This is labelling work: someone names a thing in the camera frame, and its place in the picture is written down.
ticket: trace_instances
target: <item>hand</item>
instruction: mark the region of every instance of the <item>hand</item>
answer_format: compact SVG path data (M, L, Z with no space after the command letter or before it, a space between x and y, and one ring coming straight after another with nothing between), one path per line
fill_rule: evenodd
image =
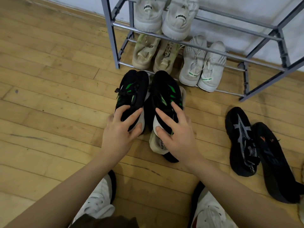
M200 156L191 126L191 119L184 114L184 111L176 103L172 102L171 106L177 114L178 123L158 108L156 108L156 113L172 128L173 135L170 136L165 130L157 126L157 136L175 158L187 165Z
M123 112L129 108L129 105L117 108L115 115L108 117L108 123L103 132L101 154L114 165L127 154L134 139L141 134L142 123L139 123L131 132L128 132L128 129L142 113L142 108L135 111L125 121L121 121Z

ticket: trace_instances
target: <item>wooden floor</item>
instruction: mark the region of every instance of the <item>wooden floor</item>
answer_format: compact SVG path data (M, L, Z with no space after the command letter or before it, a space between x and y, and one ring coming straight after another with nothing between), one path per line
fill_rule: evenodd
M118 47L126 32L116 30ZM131 61L128 45L124 61ZM114 67L107 29L18 0L0 0L0 227L87 164L101 147L115 88L129 70ZM250 66L253 88L275 70ZM242 92L242 73L226 70L220 89ZM262 167L252 177L229 166L224 117L240 106L280 139L298 181L304 161L304 83L285 78L244 103L220 92L187 90L186 113L201 153L223 171L298 219L297 205L272 199ZM140 227L186 227L198 179L137 139L115 167L116 215L136 216Z

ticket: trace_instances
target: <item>metal shoe rack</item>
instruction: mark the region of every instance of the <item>metal shoe rack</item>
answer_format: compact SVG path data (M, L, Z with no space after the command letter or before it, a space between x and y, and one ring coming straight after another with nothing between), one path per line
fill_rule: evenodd
M129 2L130 26L118 24L118 23L115 22L116 16L119 14L120 9L122 8L122 6L124 5L124 3L126 1ZM230 66L226 66L226 67L243 72L243 74L244 74L243 75L244 76L244 94L238 94L238 93L232 93L232 92L227 92L227 91L222 91L222 90L216 90L216 91L219 91L219 92L224 92L224 93L240 96L239 101L245 101L246 99L248 99L248 98L252 97L253 95L261 92L262 90L264 90L268 86L270 86L270 85L274 84L275 82L281 80L283 77L287 76L291 72L296 71L297 69L299 69L300 67L302 67L304 65L304 57L300 58L299 60L297 60L293 64L290 63L289 55L288 55L288 52L287 52L287 47L286 47L286 43L285 43L285 40L284 40L283 31L282 31L283 27L286 26L300 11L302 11L304 9L304 0L302 0L301 3L298 4L298 6L295 7L293 9L293 11L291 11L278 25L269 25L269 24L257 22L257 21L251 20L251 19L246 19L246 18L243 18L243 17L240 17L240 16L236 16L236 15L232 15L232 14L228 14L228 13L225 13L225 12L221 12L221 11L217 11L217 10L210 9L210 8L207 8L207 7L200 6L200 10L203 10L203 11L211 12L211 13L214 13L214 14L217 14L217 15L222 15L222 16L229 17L229 18L232 18L232 19L236 19L236 20L240 20L240 21L243 21L243 22L247 22L247 23L251 23L251 24L254 24L254 25L259 25L259 26L262 26L262 27L265 27L265 28L272 29L269 34L263 34L263 33L255 32L255 31L252 31L252 30L244 29L244 28L241 28L241 27L238 27L238 26L233 26L233 25L229 25L229 24L226 24L226 23L214 21L214 20L211 20L211 19L207 19L207 18L203 18L203 17L199 17L199 16L195 17L195 19L200 20L200 21L204 21L204 22L207 22L207 23L219 25L219 26L226 27L226 28L233 29L233 30L238 30L238 31L241 31L241 32L244 32L244 33L256 35L256 36L259 36L259 37L263 38L262 41L246 57L240 57L240 56L236 56L236 55L233 55L233 54L230 54L230 53L223 53L221 51L210 49L210 48L195 46L195 45L192 45L192 44L190 44L188 42L185 42L185 41L176 41L176 40L168 38L164 35L158 35L158 34L154 34L154 33L146 33L146 32L143 32L141 30L136 29L134 27L134 13L133 13L134 12L133 4L136 3L136 0L119 0L112 11L111 11L111 8L110 8L109 0L101 0L101 2L102 2L104 15L105 15L106 24L107 24L107 29L108 29L109 39L110 39L110 43L111 43L113 58L114 58L114 61L115 61L115 67L117 69L119 69L120 64L134 68L132 65L126 64L126 63L120 61L121 55L123 54L124 49L127 46L127 43L128 42L135 42L136 43L136 41L133 40L134 33L142 33L142 34L151 35L151 36L154 36L154 37L157 37L157 38L160 38L160 39L169 40L169 41L172 41L172 42L175 42L175 43L179 43L181 45L190 46L190 47L197 48L197 49L202 49L202 50L205 50L207 52L220 54L220 55L226 56L227 58L231 58L233 60L241 61L238 64L238 68L234 68L234 67L230 67ZM114 27L119 27L121 29L129 30L129 33L128 33L122 47L120 48L120 50L117 50ZM274 40L278 43L279 51L280 51L280 57L281 57L281 60L282 60L281 67L269 65L269 64L259 62L259 61L255 61L255 60L251 59L270 40ZM277 73L273 77L269 78L267 81L260 84L259 86L257 86L253 90L249 91L248 63L253 63L253 64L257 64L257 65L261 65L261 66L270 67L270 68L279 70L279 73Z

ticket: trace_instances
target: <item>person's feet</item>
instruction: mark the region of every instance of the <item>person's feet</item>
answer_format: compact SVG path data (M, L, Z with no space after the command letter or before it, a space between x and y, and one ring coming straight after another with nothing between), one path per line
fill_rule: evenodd
M234 222L227 220L225 210L202 182L194 190L188 224L188 228L200 227L236 227Z
M73 219L74 223L84 214L88 214L94 218L110 217L115 207L111 204L116 193L116 177L111 170L96 186L89 198L83 204L77 215Z

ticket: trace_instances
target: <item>person's right hand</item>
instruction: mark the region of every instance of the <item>person's right hand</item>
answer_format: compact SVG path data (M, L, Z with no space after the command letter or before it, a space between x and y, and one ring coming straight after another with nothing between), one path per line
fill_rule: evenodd
M191 126L191 119L184 114L184 111L176 103L172 102L171 106L177 114L178 123L158 108L156 108L156 113L172 128L173 135L170 136L158 126L156 127L157 136L175 158L184 164L188 164L200 156Z

